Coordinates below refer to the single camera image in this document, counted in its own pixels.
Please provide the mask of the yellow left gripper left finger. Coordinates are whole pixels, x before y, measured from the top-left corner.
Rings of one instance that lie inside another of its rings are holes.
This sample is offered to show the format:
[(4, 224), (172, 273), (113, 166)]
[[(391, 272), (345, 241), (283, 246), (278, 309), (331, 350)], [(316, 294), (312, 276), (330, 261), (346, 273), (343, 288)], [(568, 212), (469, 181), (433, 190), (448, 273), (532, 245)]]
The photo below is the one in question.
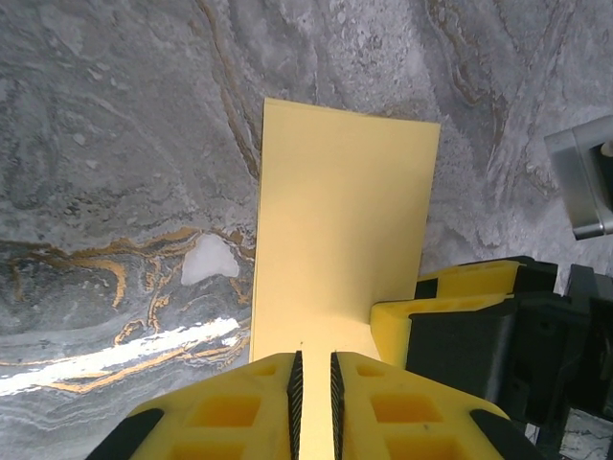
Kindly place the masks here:
[(135, 407), (91, 459), (296, 459), (303, 356), (280, 353)]

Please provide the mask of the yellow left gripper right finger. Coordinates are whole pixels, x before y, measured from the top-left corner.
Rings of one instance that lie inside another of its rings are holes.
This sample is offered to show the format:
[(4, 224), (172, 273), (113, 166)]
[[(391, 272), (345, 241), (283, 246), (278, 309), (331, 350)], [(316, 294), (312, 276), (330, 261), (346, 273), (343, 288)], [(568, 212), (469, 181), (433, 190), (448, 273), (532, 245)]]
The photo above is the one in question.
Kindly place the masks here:
[(330, 356), (337, 459), (539, 459), (492, 402), (353, 352)]

